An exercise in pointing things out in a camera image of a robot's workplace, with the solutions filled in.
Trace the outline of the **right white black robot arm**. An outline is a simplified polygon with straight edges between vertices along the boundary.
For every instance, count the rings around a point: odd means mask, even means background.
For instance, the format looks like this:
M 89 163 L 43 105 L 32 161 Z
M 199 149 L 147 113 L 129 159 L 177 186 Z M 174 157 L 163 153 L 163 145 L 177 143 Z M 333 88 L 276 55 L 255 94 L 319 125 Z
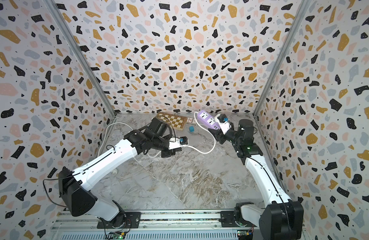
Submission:
M 226 115 L 215 118 L 218 130 L 210 132 L 220 144 L 232 144 L 237 157 L 253 176 L 264 202 L 264 209 L 253 203 L 238 203 L 234 218 L 238 225 L 252 224 L 265 240 L 299 240 L 302 235 L 304 210 L 292 201 L 269 169 L 263 152 L 254 142 L 253 121 L 242 119 L 235 129 Z

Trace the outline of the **purple power strip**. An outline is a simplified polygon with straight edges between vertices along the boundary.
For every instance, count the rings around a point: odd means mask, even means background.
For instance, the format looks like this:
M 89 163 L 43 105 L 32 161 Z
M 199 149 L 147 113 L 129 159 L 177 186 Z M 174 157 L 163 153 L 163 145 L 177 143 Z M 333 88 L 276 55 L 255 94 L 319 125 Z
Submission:
M 204 130 L 220 130 L 219 123 L 208 112 L 201 110 L 200 112 L 194 112 L 194 120 L 198 126 Z

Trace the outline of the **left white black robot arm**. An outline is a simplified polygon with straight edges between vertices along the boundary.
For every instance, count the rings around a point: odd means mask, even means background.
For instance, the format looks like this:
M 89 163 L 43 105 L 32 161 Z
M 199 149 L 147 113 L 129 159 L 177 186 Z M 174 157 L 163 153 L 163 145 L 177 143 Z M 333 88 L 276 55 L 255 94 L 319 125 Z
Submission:
M 114 146 L 91 162 L 74 170 L 63 169 L 58 175 L 59 196 L 72 216 L 93 215 L 103 221 L 104 227 L 126 227 L 127 216 L 116 201 L 106 201 L 95 196 L 91 189 L 118 166 L 149 150 L 158 150 L 161 157 L 168 158 L 188 145 L 187 137 L 178 137 L 173 130 L 164 135 L 169 125 L 153 118 L 149 125 L 132 130 Z

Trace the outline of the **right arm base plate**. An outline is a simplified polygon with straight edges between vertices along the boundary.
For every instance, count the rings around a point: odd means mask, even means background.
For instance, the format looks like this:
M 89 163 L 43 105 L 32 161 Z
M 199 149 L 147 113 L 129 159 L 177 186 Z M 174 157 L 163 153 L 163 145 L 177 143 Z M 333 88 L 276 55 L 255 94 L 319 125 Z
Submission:
M 219 222 L 223 228 L 251 228 L 258 227 L 258 223 L 246 221 L 236 211 L 221 211 Z

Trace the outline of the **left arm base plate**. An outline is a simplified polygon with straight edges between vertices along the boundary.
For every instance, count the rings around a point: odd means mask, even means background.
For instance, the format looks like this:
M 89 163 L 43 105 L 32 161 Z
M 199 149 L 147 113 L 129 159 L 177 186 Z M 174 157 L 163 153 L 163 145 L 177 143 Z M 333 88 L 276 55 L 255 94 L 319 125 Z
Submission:
M 114 220 L 106 221 L 99 219 L 97 224 L 98 229 L 106 230 L 124 230 L 137 229 L 141 220 L 141 212 L 124 212 L 119 213 Z

